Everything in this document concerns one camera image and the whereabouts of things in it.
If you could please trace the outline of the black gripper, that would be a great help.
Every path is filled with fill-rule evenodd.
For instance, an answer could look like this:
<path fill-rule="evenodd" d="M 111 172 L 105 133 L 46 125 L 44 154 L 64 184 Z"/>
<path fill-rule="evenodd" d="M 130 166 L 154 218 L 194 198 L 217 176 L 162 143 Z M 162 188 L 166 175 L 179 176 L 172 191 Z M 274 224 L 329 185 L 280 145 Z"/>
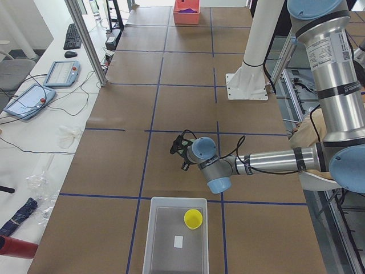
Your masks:
<path fill-rule="evenodd" d="M 187 152 L 192 144 L 193 144 L 193 142 L 191 140 L 185 139 L 184 135 L 180 134 L 173 141 L 173 144 L 170 148 L 171 155 L 177 153 L 184 159 L 184 162 L 181 167 L 181 169 L 184 171 L 187 171 L 189 169 L 190 165 L 194 164 L 192 161 L 189 160 L 189 158 L 187 156 Z"/>

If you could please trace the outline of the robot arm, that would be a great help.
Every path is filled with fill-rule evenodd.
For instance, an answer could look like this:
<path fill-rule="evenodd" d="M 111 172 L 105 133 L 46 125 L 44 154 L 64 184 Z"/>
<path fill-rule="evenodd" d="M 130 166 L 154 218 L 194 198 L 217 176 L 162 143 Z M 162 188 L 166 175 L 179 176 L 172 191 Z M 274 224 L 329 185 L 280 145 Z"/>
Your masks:
<path fill-rule="evenodd" d="M 233 175 L 256 172 L 286 175 L 305 170 L 329 172 L 352 192 L 364 192 L 364 105 L 345 28 L 350 21 L 346 1 L 259 1 L 241 67 L 226 75 L 230 99 L 263 100 L 261 73 L 281 8 L 287 7 L 297 40 L 304 44 L 325 125 L 325 137 L 306 148 L 241 156 L 237 150 L 217 154 L 209 137 L 179 135 L 171 154 L 184 159 L 184 170 L 195 164 L 208 187 L 219 194 Z"/>

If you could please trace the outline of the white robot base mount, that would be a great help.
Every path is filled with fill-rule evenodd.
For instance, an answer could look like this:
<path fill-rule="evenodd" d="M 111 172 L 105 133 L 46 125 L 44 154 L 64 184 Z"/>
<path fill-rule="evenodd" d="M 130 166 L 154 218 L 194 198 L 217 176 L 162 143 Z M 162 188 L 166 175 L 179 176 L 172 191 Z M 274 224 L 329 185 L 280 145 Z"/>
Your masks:
<path fill-rule="evenodd" d="M 226 74 L 229 100 L 268 100 L 264 63 L 284 0 L 257 2 L 242 65 Z"/>

